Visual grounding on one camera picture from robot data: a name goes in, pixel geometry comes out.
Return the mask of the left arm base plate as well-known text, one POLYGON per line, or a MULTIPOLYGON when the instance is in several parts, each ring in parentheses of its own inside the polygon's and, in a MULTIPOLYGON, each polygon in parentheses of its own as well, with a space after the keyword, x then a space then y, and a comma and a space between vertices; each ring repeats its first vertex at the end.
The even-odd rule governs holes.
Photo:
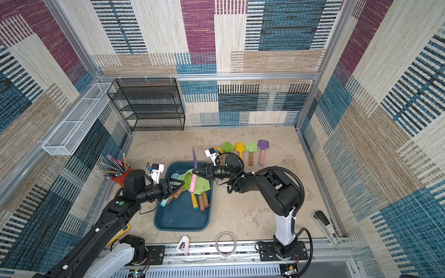
POLYGON ((157 246, 146 246, 145 251, 143 252, 143 260, 141 263, 137 265, 162 265, 164 260, 166 246, 165 245, 157 245, 157 246))

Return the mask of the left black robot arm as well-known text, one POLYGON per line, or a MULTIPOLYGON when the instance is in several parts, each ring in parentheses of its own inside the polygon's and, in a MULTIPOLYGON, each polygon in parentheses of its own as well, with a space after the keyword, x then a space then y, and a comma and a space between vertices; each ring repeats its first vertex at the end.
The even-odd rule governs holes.
POLYGON ((45 274, 36 273, 35 278, 82 278, 94 260, 111 241, 124 229, 145 202, 170 198, 183 181, 169 178, 155 184, 144 170, 132 170, 124 179, 122 192, 106 205, 99 220, 82 240, 55 266, 45 274))

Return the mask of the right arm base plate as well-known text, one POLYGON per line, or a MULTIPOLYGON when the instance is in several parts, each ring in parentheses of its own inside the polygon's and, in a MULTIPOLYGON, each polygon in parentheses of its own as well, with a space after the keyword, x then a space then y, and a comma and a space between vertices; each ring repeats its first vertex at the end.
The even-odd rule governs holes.
POLYGON ((302 241, 294 241, 287 246, 280 242, 258 241, 254 247, 259 252, 261 261, 296 261, 309 258, 308 249, 302 241))

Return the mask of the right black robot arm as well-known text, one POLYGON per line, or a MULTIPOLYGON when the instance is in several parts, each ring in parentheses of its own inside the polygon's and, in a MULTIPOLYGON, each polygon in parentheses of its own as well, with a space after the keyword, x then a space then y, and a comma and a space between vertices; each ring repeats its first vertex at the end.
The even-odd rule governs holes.
POLYGON ((192 171, 207 180, 226 179, 228 193, 261 193, 269 208, 276 214, 274 248, 279 259, 288 259, 298 243, 300 232, 295 232, 296 214, 305 199, 301 180, 290 170, 270 166, 248 173, 240 156, 233 153, 221 155, 225 163, 207 163, 192 171))

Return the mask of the purple shovel long pink handle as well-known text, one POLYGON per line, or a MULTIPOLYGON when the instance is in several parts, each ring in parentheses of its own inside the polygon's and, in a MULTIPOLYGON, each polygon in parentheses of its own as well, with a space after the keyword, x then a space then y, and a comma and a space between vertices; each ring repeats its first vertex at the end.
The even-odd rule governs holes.
POLYGON ((260 158, 258 161, 258 164, 260 166, 264 165, 265 162, 265 150, 270 147, 270 143, 267 140, 259 140, 258 141, 258 148, 260 149, 260 158))

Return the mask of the yellow shovel wooden handle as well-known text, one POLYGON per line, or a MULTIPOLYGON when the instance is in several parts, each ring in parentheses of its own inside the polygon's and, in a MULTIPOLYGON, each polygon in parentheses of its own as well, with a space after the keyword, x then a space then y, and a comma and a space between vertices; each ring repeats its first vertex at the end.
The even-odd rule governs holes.
POLYGON ((214 150, 215 150, 216 152, 218 152, 219 154, 222 154, 222 153, 223 153, 221 147, 214 147, 214 150))

